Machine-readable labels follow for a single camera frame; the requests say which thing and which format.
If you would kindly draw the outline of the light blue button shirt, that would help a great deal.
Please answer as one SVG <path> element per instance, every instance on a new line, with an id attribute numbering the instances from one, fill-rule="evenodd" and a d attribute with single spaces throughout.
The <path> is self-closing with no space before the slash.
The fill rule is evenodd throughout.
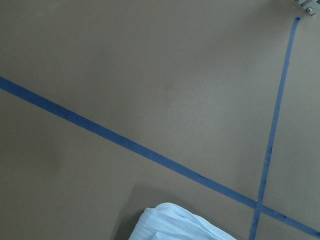
<path id="1" fill-rule="evenodd" d="M 206 219 L 174 203 L 146 208 L 130 240 L 233 240 L 234 237 Z"/>

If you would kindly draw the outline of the grey aluminium frame post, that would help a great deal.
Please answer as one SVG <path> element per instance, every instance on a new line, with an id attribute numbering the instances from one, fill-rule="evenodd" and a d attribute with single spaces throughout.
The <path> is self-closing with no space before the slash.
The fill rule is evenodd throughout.
<path id="1" fill-rule="evenodd" d="M 320 12 L 320 0 L 295 0 L 309 16 L 314 16 Z"/>

